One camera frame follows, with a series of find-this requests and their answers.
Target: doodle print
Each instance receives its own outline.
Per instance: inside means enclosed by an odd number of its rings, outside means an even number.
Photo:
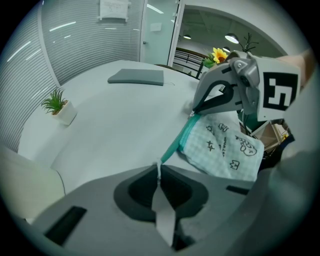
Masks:
[[[212,135],[215,135],[214,129],[213,129],[212,126],[208,125],[208,126],[206,127],[206,129],[207,129],[210,133],[212,133]]]
[[[223,131],[224,133],[229,129],[229,127],[226,126],[226,125],[224,125],[223,123],[220,123],[218,127],[219,127],[219,129],[220,129],[221,131]]]
[[[237,135],[235,136],[236,140],[239,140],[241,143],[241,148],[240,150],[248,157],[254,156],[257,153],[257,150],[255,147],[250,144],[246,139],[240,138]]]
[[[232,160],[232,162],[230,163],[230,168],[234,169],[234,170],[238,170],[238,167],[240,165],[240,162],[237,160]]]
[[[212,147],[213,143],[211,142],[211,140],[207,141],[206,143],[208,143],[208,148],[211,150],[214,150],[215,148]]]
[[[222,151],[223,157],[225,157],[226,155],[226,145],[227,145],[227,137],[224,137],[222,149],[221,149],[221,144],[219,144],[219,149]]]

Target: glass door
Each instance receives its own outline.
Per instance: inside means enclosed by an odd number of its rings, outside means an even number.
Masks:
[[[178,0],[145,0],[142,18],[140,61],[168,64],[169,52],[178,10]]]

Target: yellow sunflower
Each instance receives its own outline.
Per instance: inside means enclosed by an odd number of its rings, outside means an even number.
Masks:
[[[223,51],[221,50],[220,48],[216,49],[216,48],[213,48],[213,53],[212,53],[213,57],[214,57],[214,61],[216,63],[220,63],[220,62],[224,62],[225,59],[228,57],[228,55]]]

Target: artificial flower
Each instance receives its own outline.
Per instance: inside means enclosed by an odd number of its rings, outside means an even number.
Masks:
[[[220,63],[220,62],[224,62],[225,59],[228,57],[228,55],[223,51],[221,50],[220,48],[216,49],[216,48],[213,48],[213,53],[212,53],[213,57],[214,57],[214,61],[216,63]]]
[[[209,58],[203,59],[203,65],[208,69],[211,69],[216,63],[212,62]]]

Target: white pot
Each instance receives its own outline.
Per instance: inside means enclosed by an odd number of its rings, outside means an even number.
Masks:
[[[58,114],[53,114],[53,118],[59,120],[60,123],[68,126],[71,124],[73,119],[77,115],[77,110],[72,105],[71,101],[68,102],[63,106],[63,108],[59,111]]]

